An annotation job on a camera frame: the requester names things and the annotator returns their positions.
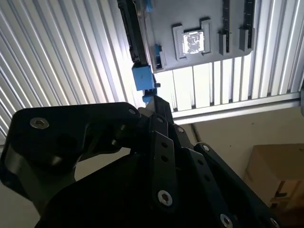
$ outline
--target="corrugated metal wall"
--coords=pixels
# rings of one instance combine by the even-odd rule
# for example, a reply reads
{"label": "corrugated metal wall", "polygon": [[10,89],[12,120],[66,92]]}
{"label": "corrugated metal wall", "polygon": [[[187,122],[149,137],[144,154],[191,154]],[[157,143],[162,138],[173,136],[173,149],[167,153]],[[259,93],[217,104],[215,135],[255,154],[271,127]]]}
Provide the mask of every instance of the corrugated metal wall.
{"label": "corrugated metal wall", "polygon": [[[178,124],[299,98],[304,1],[256,0],[254,27],[255,49],[245,57],[156,75],[159,95],[171,103]],[[144,106],[131,66],[116,0],[1,0],[0,144],[21,108],[117,101]],[[208,118],[190,118],[205,113]]]}
{"label": "corrugated metal wall", "polygon": [[21,108],[144,105],[113,2],[0,1],[0,141]]}
{"label": "corrugated metal wall", "polygon": [[256,0],[254,27],[251,54],[159,73],[159,94],[184,111],[298,92],[304,76],[304,1]]}

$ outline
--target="screw head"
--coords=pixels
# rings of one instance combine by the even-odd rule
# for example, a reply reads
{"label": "screw head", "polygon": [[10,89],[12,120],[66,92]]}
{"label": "screw head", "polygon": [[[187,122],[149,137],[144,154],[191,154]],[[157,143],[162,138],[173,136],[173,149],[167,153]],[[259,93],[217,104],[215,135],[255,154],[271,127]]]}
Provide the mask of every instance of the screw head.
{"label": "screw head", "polygon": [[129,113],[131,113],[131,114],[135,114],[135,113],[136,113],[136,112],[135,112],[133,109],[131,109],[131,108],[130,108],[128,111],[129,111]]}
{"label": "screw head", "polygon": [[220,221],[222,222],[222,224],[224,225],[224,227],[226,227],[226,228],[233,228],[232,222],[231,222],[230,218],[227,215],[221,214],[220,215]]}
{"label": "screw head", "polygon": [[173,203],[172,196],[165,190],[160,190],[157,197],[160,203],[167,207],[171,206]]}
{"label": "screw head", "polygon": [[162,120],[161,118],[157,117],[157,120],[158,120],[159,122],[163,123],[163,120]]}
{"label": "screw head", "polygon": [[203,149],[204,149],[204,151],[209,151],[208,146],[203,145]]}
{"label": "screw head", "polygon": [[35,117],[30,120],[29,124],[37,129],[46,129],[49,127],[49,123],[46,119],[40,118],[40,117]]}
{"label": "screw head", "polygon": [[273,218],[270,218],[270,221],[276,228],[280,228],[279,224]]}
{"label": "screw head", "polygon": [[179,132],[184,132],[184,129],[182,129],[181,127],[177,127],[177,130],[179,130]]}

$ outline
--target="brown cardboard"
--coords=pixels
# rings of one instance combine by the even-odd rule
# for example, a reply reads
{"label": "brown cardboard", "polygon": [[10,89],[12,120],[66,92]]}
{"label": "brown cardboard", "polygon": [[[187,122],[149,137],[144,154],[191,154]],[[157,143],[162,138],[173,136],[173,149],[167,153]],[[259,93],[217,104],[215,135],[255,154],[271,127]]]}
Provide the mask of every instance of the brown cardboard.
{"label": "brown cardboard", "polygon": [[269,207],[304,206],[304,144],[254,146],[244,182]]}

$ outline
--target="white square chip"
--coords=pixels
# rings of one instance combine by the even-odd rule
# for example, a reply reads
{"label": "white square chip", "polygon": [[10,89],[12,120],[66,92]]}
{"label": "white square chip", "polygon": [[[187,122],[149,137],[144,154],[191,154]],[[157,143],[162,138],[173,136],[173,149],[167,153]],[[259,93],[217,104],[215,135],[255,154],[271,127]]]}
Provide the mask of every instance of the white square chip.
{"label": "white square chip", "polygon": [[196,54],[204,51],[204,31],[197,30],[193,32],[185,32],[183,37],[183,53]]}

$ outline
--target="black linear rail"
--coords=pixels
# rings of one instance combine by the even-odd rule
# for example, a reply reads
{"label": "black linear rail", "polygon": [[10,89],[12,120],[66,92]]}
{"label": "black linear rail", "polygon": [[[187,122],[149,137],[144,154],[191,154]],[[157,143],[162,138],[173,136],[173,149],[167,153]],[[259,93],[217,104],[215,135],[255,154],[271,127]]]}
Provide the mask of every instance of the black linear rail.
{"label": "black linear rail", "polygon": [[132,61],[141,65],[147,65],[135,4],[132,0],[117,0],[117,3],[123,18]]}
{"label": "black linear rail", "polygon": [[230,0],[223,0],[223,28],[222,33],[226,35],[226,52],[229,52],[230,31]]}
{"label": "black linear rail", "polygon": [[244,28],[248,29],[248,48],[252,48],[253,16],[255,13],[255,0],[245,0]]}

